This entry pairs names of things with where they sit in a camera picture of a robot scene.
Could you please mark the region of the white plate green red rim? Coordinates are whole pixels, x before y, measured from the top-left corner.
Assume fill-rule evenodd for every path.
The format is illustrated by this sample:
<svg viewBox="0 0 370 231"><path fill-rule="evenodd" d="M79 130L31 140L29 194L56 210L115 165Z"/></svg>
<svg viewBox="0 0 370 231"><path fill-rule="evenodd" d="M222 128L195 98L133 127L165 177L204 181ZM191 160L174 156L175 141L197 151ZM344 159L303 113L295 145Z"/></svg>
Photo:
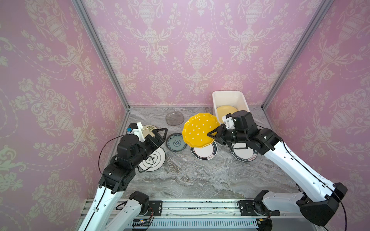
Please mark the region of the white plate green red rim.
<svg viewBox="0 0 370 231"><path fill-rule="evenodd" d="M218 152L218 147L215 142L212 144L205 146L204 148L191 148L191 153L192 155L199 159L199 160L204 160L208 161L213 159Z"/></svg>

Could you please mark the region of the pale yellow bear plate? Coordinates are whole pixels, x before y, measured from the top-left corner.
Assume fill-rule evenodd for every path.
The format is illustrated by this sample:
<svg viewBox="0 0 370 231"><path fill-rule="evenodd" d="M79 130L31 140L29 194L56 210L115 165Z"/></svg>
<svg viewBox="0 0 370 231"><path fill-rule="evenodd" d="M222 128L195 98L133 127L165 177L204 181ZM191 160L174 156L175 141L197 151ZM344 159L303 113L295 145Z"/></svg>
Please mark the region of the pale yellow bear plate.
<svg viewBox="0 0 370 231"><path fill-rule="evenodd" d="M237 112L238 109L233 107L233 106L229 106L229 105L224 105L224 106L220 106L216 109L216 112L217 112L217 118L218 118L218 121L220 124L223 123L223 116L227 115L227 114L233 114L235 112Z"/></svg>

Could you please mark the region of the yellow scalloped dotted plate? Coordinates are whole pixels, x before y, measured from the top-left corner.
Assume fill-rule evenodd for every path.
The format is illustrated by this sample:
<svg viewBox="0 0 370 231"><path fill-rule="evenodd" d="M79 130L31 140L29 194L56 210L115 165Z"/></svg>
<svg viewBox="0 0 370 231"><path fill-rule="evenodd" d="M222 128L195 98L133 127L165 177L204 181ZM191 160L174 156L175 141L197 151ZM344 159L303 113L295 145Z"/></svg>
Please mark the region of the yellow scalloped dotted plate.
<svg viewBox="0 0 370 231"><path fill-rule="evenodd" d="M220 123L210 113L198 113L192 116L182 130L183 140L191 148L204 148L214 142L208 133L218 128Z"/></svg>

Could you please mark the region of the white plate green cloud motif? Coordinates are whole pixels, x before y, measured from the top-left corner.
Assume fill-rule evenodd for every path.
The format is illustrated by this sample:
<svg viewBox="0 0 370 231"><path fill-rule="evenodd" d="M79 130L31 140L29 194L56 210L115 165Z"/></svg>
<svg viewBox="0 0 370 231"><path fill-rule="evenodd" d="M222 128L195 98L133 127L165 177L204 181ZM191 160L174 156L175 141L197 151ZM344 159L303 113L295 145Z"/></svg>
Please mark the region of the white plate green cloud motif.
<svg viewBox="0 0 370 231"><path fill-rule="evenodd" d="M146 160L139 164L139 170L141 172L152 172L160 169L166 159L166 153L162 148L158 148L154 151Z"/></svg>

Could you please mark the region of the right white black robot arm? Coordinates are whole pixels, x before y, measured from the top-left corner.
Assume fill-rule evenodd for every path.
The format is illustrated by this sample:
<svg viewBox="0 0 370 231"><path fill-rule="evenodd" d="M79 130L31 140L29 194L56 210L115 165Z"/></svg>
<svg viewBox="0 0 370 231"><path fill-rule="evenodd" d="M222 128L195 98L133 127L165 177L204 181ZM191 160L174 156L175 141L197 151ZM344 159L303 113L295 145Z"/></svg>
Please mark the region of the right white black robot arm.
<svg viewBox="0 0 370 231"><path fill-rule="evenodd" d="M258 126L251 112L242 110L226 115L225 122L209 129L207 136L221 145L242 143L281 168L299 186L299 193L262 190L253 200L255 212L298 213L311 223L324 227L335 215L348 189L323 177L296 155L273 130Z"/></svg>

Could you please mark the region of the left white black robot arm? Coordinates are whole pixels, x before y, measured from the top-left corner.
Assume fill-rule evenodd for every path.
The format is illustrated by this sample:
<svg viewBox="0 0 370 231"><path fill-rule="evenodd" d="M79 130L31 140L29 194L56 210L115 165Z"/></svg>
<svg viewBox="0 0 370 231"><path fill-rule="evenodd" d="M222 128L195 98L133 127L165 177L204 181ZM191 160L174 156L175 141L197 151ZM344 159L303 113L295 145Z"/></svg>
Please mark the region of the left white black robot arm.
<svg viewBox="0 0 370 231"><path fill-rule="evenodd" d="M167 128L153 130L153 136L142 137L139 123L130 124L126 134L120 135L117 154L100 172L93 203L81 223L80 231L146 231L153 223L155 210L150 207L148 195L135 191L122 203L118 214L110 220L118 200L136 175L139 164L147 160L166 141Z"/></svg>

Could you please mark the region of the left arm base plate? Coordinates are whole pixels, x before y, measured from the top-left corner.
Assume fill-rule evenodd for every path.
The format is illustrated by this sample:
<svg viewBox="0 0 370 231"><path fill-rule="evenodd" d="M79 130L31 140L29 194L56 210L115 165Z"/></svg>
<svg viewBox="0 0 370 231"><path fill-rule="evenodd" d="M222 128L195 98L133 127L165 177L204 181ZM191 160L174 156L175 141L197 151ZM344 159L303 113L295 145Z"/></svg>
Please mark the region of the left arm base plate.
<svg viewBox="0 0 370 231"><path fill-rule="evenodd" d="M162 200L149 200L147 210L139 214L140 217L160 217L162 214L163 201Z"/></svg>

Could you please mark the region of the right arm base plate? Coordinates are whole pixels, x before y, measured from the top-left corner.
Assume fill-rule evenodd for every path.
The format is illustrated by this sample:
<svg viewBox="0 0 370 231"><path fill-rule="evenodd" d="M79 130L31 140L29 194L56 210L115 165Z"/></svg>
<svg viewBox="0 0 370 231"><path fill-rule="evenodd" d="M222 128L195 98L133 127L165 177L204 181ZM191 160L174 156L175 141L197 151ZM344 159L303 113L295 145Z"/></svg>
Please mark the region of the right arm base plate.
<svg viewBox="0 0 370 231"><path fill-rule="evenodd" d="M254 206L253 200L240 200L237 202L237 207L242 216L280 216L278 210L269 211L264 208L260 211Z"/></svg>

